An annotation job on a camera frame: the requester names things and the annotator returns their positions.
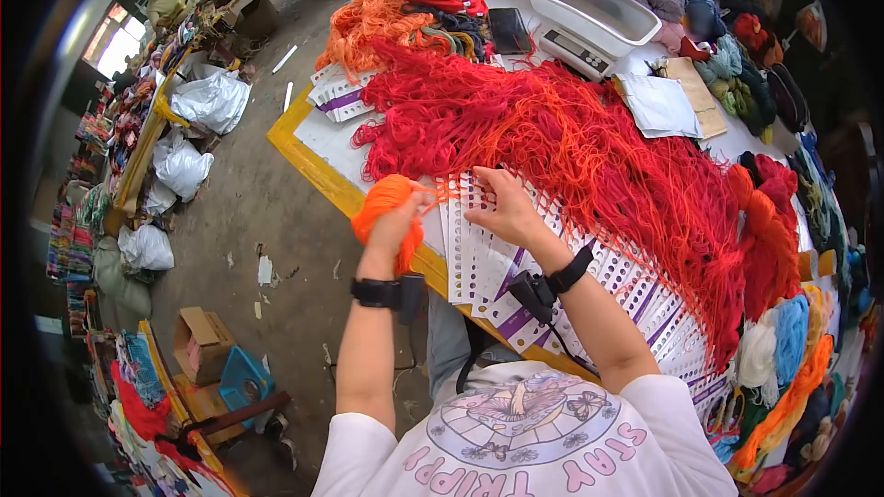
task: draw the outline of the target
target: white yarn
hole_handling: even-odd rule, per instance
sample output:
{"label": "white yarn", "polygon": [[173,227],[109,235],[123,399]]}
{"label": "white yarn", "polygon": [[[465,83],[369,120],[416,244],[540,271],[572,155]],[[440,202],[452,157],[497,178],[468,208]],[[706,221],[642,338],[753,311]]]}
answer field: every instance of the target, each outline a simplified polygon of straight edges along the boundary
{"label": "white yarn", "polygon": [[773,402],[779,399],[776,390],[776,330],[774,328],[775,311],[766,311],[757,323],[746,321],[743,338],[740,339],[739,361],[736,369],[736,380],[741,386],[761,387],[762,400],[767,405],[770,400],[769,380],[773,379]]}

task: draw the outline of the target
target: white plastic basin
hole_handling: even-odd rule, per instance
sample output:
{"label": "white plastic basin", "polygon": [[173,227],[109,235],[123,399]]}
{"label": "white plastic basin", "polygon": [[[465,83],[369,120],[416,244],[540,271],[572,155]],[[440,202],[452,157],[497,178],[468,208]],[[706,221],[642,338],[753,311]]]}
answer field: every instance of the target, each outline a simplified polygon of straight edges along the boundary
{"label": "white plastic basin", "polygon": [[534,9],[613,58],[651,40],[659,18],[634,0],[531,0]]}

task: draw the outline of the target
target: white stick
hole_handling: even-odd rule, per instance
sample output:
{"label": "white stick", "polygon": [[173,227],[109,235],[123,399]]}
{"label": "white stick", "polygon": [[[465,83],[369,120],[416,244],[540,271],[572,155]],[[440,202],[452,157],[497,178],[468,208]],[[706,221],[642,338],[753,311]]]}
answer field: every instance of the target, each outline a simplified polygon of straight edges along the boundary
{"label": "white stick", "polygon": [[282,60],[279,61],[279,63],[277,64],[277,67],[273,69],[272,73],[278,72],[279,69],[282,68],[282,65],[285,63],[285,61],[287,61],[289,58],[291,58],[292,54],[294,54],[294,51],[296,51],[296,50],[298,50],[298,46],[297,45],[292,46],[292,49],[285,53],[285,56],[282,57]]}
{"label": "white stick", "polygon": [[293,83],[289,81],[288,86],[285,87],[285,106],[283,106],[282,108],[283,114],[286,112],[286,110],[288,110],[288,105],[292,101],[292,87]]}

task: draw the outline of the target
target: concrete floor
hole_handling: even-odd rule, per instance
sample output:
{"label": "concrete floor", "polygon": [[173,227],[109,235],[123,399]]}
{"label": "concrete floor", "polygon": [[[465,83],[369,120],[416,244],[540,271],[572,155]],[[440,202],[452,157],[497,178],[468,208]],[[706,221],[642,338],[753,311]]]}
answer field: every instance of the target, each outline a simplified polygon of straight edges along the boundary
{"label": "concrete floor", "polygon": [[[334,414],[334,384],[326,364],[343,334],[350,304],[349,282],[361,254],[348,219],[267,141],[281,114],[285,86],[295,93],[314,73],[325,49],[331,14],[349,0],[271,0],[279,27],[250,63],[256,78],[249,105],[236,129],[215,149],[208,180],[190,204],[179,204],[169,235],[175,267],[152,288],[153,318],[171,370],[172,333],[178,309],[198,305],[215,311],[237,344],[257,358],[267,355],[277,389],[289,392],[283,411],[286,435],[297,446],[292,475],[268,460],[266,439],[247,434],[220,453],[252,495],[309,494],[322,463],[328,423]],[[280,72],[271,69],[292,46],[297,52]],[[257,283],[256,243],[283,277],[275,289]],[[228,266],[231,254],[233,266]],[[335,280],[332,271],[340,262]],[[262,318],[255,315],[261,302]],[[426,316],[412,327],[416,362],[426,355]],[[396,334],[397,366],[412,364],[408,330]],[[396,385],[397,436],[430,411],[426,377],[404,370]]]}

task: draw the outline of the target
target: jeans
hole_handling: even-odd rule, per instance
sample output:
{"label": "jeans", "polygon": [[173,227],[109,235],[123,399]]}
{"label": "jeans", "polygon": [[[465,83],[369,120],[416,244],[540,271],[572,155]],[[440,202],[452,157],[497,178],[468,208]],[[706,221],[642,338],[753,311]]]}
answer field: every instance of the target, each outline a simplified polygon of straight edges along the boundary
{"label": "jeans", "polygon": [[[430,398],[435,401],[442,383],[459,373],[470,358],[470,339],[464,316],[436,292],[430,292],[427,314],[427,373]],[[499,342],[485,349],[480,357],[495,363],[522,360],[518,353]]]}

